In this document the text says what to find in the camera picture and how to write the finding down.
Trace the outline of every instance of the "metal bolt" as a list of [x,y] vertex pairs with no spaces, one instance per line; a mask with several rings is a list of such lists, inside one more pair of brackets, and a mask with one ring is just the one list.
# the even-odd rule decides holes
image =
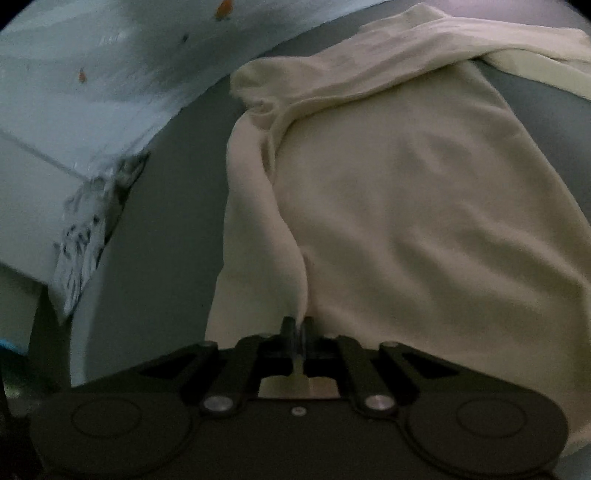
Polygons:
[[303,417],[308,413],[308,409],[306,407],[293,407],[291,409],[291,414],[294,417]]
[[365,406],[371,410],[386,411],[395,405],[396,402],[389,395],[370,395],[365,399]]
[[214,395],[213,397],[206,398],[203,406],[209,411],[221,413],[230,410],[234,406],[234,402],[231,398]]

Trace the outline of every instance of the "circular pad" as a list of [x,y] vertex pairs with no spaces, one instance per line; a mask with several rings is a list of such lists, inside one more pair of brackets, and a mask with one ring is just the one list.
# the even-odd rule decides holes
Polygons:
[[31,440],[50,466],[127,478],[166,463],[190,426],[175,394],[64,393],[32,416]]
[[480,398],[464,403],[457,411],[457,421],[478,437],[503,438],[517,434],[527,417],[509,401]]
[[568,435],[562,411],[534,392],[429,392],[410,408],[418,446],[452,471],[520,475],[556,460]]

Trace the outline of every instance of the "cloth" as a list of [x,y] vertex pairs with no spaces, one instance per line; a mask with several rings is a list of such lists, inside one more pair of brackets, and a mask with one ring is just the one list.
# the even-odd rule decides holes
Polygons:
[[475,57],[591,98],[583,32],[426,5],[233,75],[249,109],[206,337],[308,314],[397,340],[549,396],[570,453],[591,439],[591,228]]
[[83,183],[64,204],[60,251],[48,296],[58,323],[70,317],[123,211],[148,154],[124,158]]

